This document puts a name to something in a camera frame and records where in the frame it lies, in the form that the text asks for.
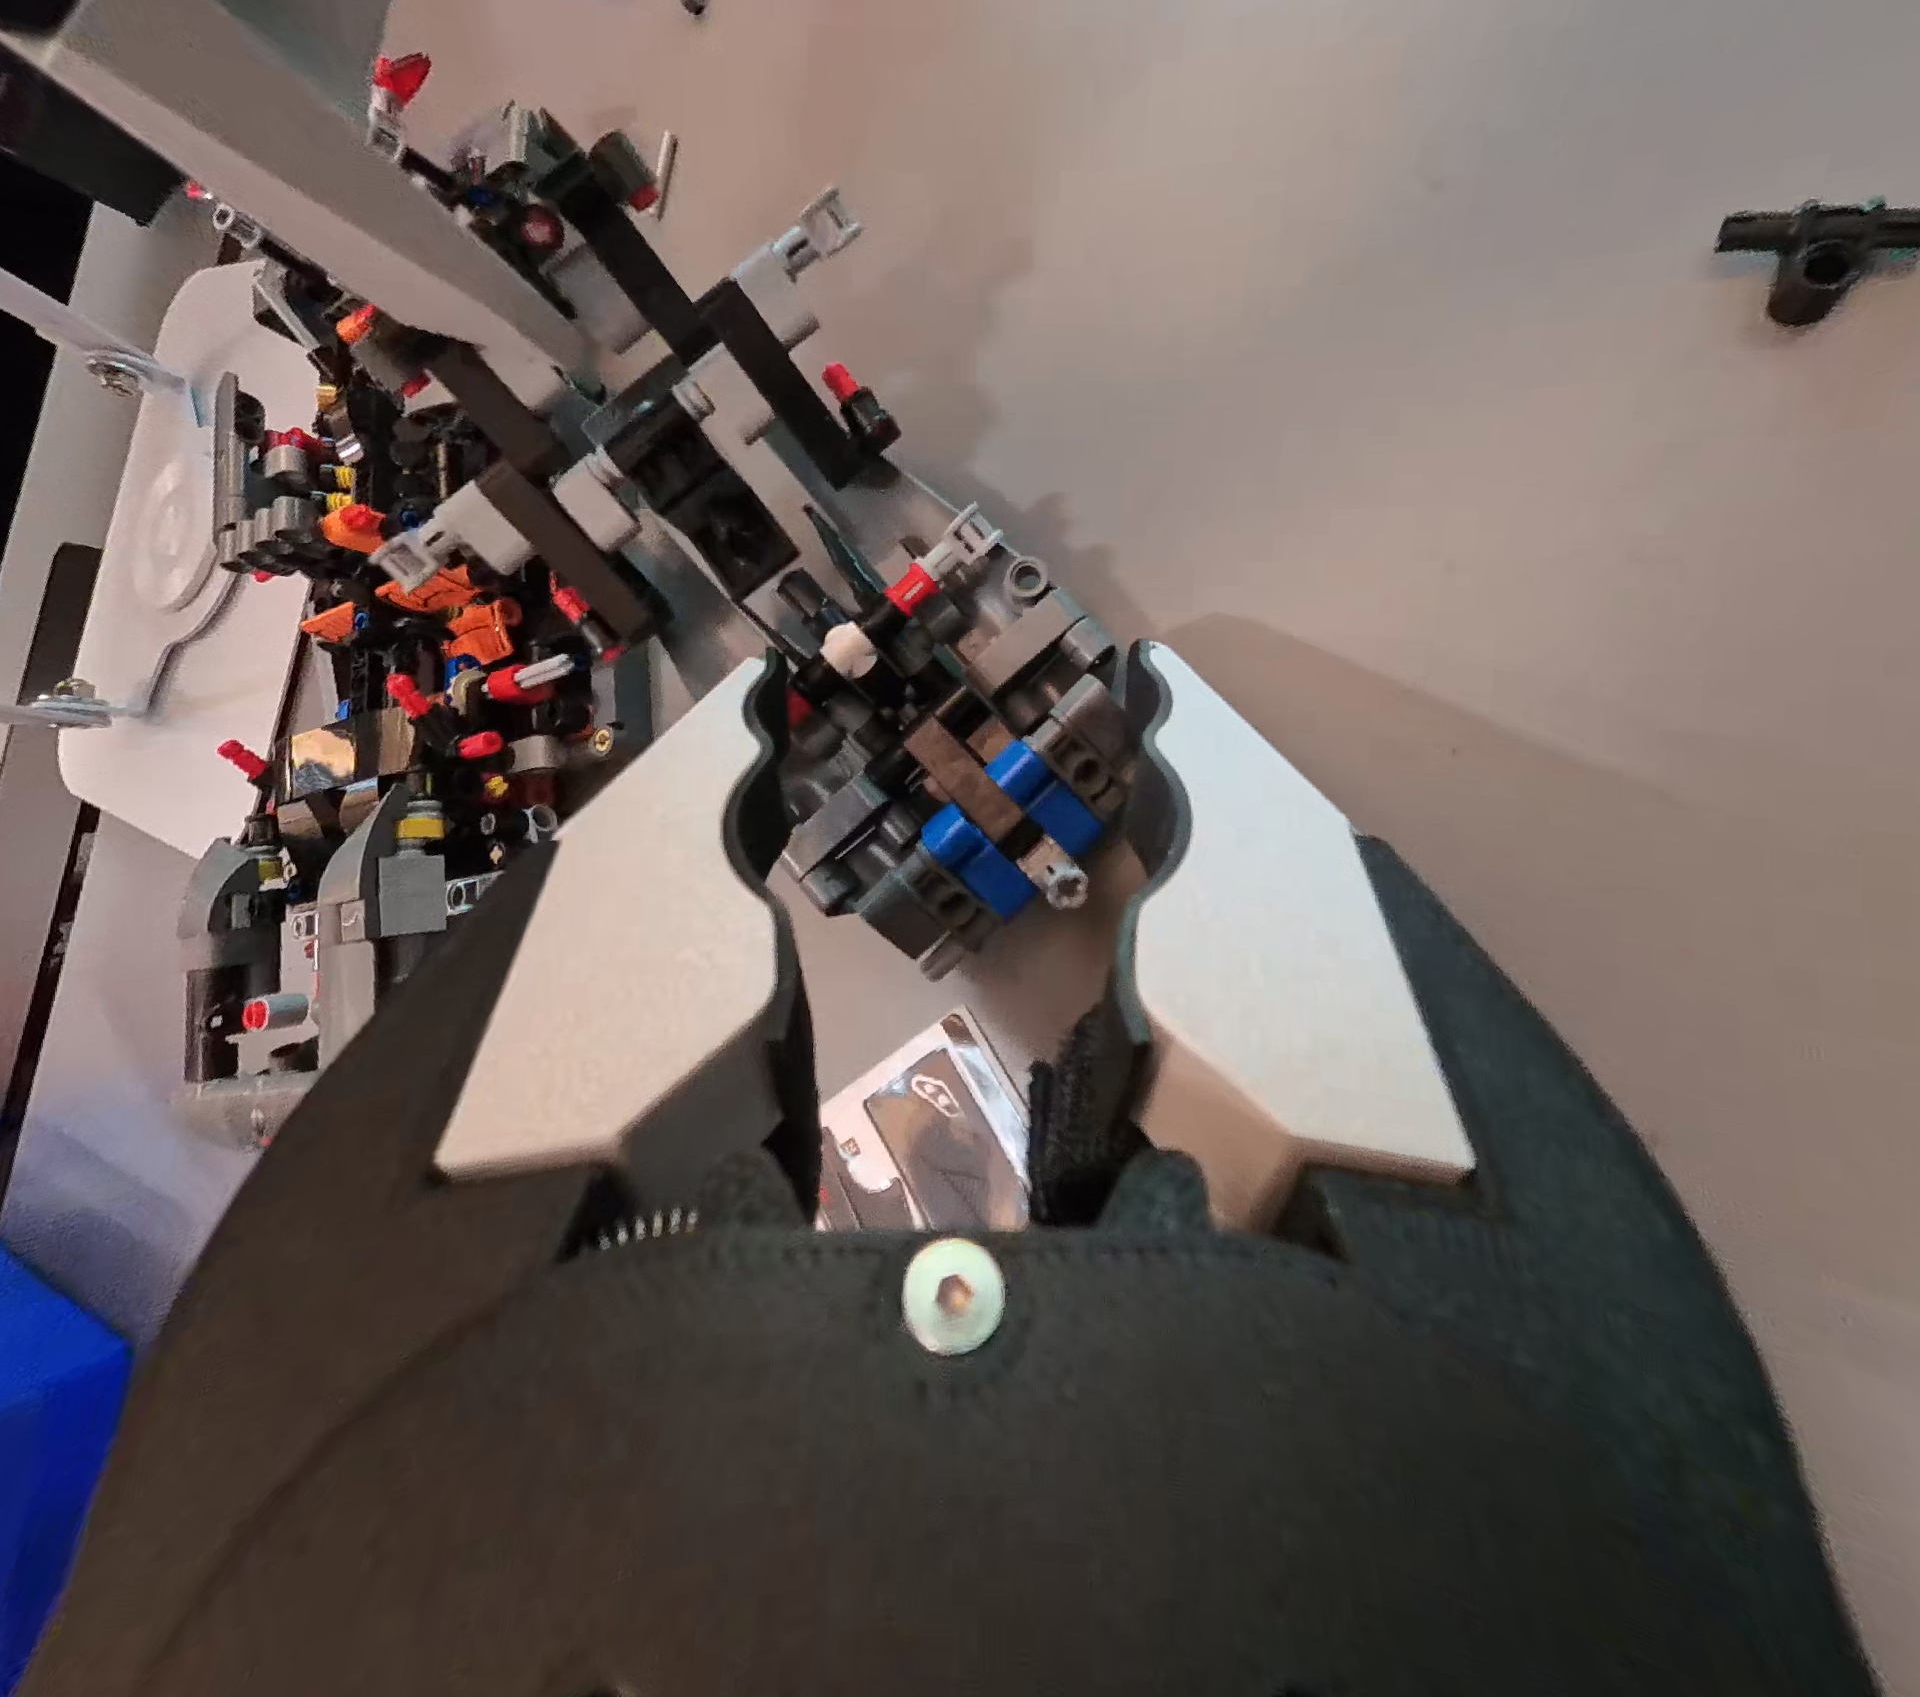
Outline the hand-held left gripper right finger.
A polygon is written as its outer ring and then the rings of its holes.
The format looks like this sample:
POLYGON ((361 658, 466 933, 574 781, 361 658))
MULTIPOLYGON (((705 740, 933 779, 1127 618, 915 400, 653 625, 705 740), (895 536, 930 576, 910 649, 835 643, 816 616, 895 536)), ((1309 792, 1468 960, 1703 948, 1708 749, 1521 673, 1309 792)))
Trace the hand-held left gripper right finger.
POLYGON ((1142 639, 1120 708, 1142 884, 1095 1007, 1027 1089, 1027 1218, 1091 1224, 1146 1150, 1269 1231, 1318 1166, 1453 1188, 1475 1149, 1360 835, 1187 660, 1142 639))

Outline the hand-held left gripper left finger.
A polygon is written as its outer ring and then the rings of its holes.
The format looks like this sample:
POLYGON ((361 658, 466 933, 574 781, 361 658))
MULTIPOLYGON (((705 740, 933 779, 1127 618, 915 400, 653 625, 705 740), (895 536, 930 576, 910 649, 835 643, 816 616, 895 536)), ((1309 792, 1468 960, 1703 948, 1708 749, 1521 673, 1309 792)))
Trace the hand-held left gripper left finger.
POLYGON ((689 1206, 768 1150, 812 1215, 822 1122, 791 921, 788 667, 751 657, 613 775, 540 859, 540 893, 433 1154, 449 1178, 585 1164, 689 1206))

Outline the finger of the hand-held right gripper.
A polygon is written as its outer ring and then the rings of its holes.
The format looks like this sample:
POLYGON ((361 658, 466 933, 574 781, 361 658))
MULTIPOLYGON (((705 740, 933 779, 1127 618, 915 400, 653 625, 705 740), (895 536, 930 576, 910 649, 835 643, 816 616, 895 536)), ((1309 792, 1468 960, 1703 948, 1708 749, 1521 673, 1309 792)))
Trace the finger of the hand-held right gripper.
POLYGON ((508 383, 601 375, 578 324, 220 0, 75 0, 4 45, 395 322, 508 383))

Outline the black lego beam assembly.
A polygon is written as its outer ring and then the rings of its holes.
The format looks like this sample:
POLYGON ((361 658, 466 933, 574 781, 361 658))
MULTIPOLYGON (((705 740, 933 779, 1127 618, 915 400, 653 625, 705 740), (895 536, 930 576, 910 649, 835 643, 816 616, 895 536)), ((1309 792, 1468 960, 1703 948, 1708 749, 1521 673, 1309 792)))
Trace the black lego beam assembly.
POLYGON ((540 179, 537 194, 575 234, 588 277, 612 284, 640 333, 664 343, 664 357, 597 408, 585 448, 569 457, 552 420, 478 349, 420 341, 427 376, 491 442, 494 458, 368 559, 395 594, 425 588, 455 560, 500 578, 537 563, 588 643, 635 644, 675 620, 665 592, 627 556, 645 521, 675 533, 732 607, 799 559, 781 521, 712 437, 720 366, 739 375, 776 434, 832 490, 879 466, 899 439, 887 415, 860 402, 856 381, 838 378, 822 393, 796 363, 796 349, 818 331, 799 275, 845 249, 860 224, 840 191, 828 189, 722 282, 687 297, 638 224, 612 145, 564 159, 540 179))

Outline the lego sticker sheet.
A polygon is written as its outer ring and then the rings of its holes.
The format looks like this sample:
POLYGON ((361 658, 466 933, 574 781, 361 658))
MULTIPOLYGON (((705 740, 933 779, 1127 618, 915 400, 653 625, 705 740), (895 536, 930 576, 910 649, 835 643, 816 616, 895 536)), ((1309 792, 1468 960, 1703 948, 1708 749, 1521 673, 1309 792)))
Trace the lego sticker sheet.
POLYGON ((1029 1126, 968 1008, 950 1008, 822 1103, 819 1233, 1013 1233, 1029 1126))

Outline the large lego car chassis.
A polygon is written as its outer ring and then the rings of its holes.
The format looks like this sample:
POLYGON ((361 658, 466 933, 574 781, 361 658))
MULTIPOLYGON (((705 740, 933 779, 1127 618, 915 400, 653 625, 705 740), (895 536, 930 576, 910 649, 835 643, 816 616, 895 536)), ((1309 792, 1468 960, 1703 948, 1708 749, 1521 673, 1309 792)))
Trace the large lego car chassis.
POLYGON ((178 916, 179 1111, 259 1153, 372 1012, 645 743, 632 654, 665 623, 606 471, 467 346, 388 314, 241 217, 252 317, 313 381, 209 381, 205 549, 302 616, 252 791, 178 916))

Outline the black lego connector piece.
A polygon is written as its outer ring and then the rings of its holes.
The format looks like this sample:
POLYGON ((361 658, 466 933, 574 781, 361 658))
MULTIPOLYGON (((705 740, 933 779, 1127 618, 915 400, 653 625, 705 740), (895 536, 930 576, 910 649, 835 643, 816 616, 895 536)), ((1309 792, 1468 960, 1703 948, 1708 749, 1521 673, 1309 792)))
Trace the black lego connector piece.
POLYGON ((1824 322, 1881 258, 1916 255, 1917 209, 1874 196, 1729 212, 1717 224, 1712 250, 1770 258, 1763 317, 1780 331, 1806 331, 1824 322))

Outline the white book stand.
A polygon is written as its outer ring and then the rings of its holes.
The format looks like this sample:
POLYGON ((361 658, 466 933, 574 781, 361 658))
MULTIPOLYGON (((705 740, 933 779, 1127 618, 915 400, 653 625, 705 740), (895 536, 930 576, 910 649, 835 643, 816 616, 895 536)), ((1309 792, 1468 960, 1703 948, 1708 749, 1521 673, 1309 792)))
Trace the white book stand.
POLYGON ((254 319, 254 269, 214 271, 203 205, 172 199, 145 228, 96 209, 70 308, 189 389, 106 389, 55 353, 4 551, 4 703, 28 683, 51 555, 100 549, 75 654, 110 724, 4 729, 6 764, 51 764, 55 786, 196 859, 241 824, 252 788, 225 740, 270 746, 304 591, 223 571, 211 547, 214 396, 234 376, 278 424, 318 408, 318 370, 254 319))

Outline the blue storage bin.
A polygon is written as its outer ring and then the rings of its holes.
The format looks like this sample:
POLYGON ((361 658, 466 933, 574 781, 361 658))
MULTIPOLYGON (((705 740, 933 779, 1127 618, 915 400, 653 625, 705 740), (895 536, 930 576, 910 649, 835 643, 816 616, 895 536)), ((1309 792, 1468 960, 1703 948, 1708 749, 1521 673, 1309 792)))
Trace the blue storage bin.
POLYGON ((2 1691, 64 1591, 132 1380, 132 1345, 2 1252, 2 1691))

